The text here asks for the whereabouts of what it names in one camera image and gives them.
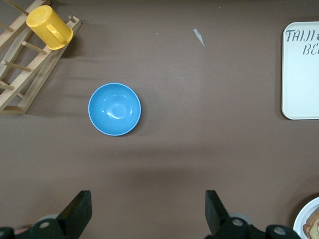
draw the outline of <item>white tray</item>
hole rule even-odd
[[[282,112],[319,119],[319,22],[294,22],[283,33]]]

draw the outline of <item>food on plate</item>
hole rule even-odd
[[[319,239],[319,210],[310,215],[303,230],[309,239]]]

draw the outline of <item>bowl rim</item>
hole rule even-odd
[[[139,103],[139,116],[135,122],[135,124],[126,132],[124,133],[119,133],[119,134],[111,134],[111,133],[106,133],[106,132],[103,132],[102,130],[100,130],[93,122],[92,118],[91,118],[91,114],[90,114],[90,105],[91,105],[91,100],[93,98],[93,96],[103,87],[106,87],[106,86],[109,86],[109,85],[120,85],[120,86],[124,86],[125,88],[129,89],[131,92],[133,92],[133,94],[135,95],[136,99],[138,100],[138,103]],[[135,91],[133,91],[130,87],[128,87],[127,85],[124,85],[122,83],[118,83],[118,82],[111,82],[111,83],[107,83],[107,84],[104,84],[102,86],[100,86],[99,88],[97,88],[93,94],[91,95],[90,97],[90,100],[89,100],[89,104],[88,104],[88,113],[89,113],[89,118],[90,118],[90,121],[92,123],[92,125],[101,133],[103,134],[107,134],[107,135],[110,135],[110,136],[120,136],[120,135],[124,135],[124,134],[127,134],[128,132],[130,132],[131,130],[133,130],[135,128],[135,126],[138,124],[138,122],[140,121],[140,117],[141,117],[141,112],[142,112],[142,107],[141,107],[141,102],[140,102],[140,99],[138,97],[138,95],[135,93]]]

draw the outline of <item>dish rack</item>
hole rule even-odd
[[[10,26],[0,23],[0,27],[5,29],[0,35],[0,54],[11,45],[0,64],[0,114],[22,115],[33,102],[68,45],[59,50],[50,50],[47,47],[41,49],[28,43],[33,34],[33,31],[26,25],[28,13],[38,6],[50,5],[50,0],[35,0],[26,10],[10,0],[4,1],[22,14]],[[74,36],[81,22],[76,17],[69,16],[67,26],[72,28]],[[15,64],[25,47],[38,54],[27,66]],[[12,68],[22,72],[11,83],[6,83],[5,78]]]

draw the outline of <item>yellow cup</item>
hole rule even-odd
[[[39,6],[30,12],[26,24],[50,50],[66,46],[73,36],[73,30],[47,5]]]

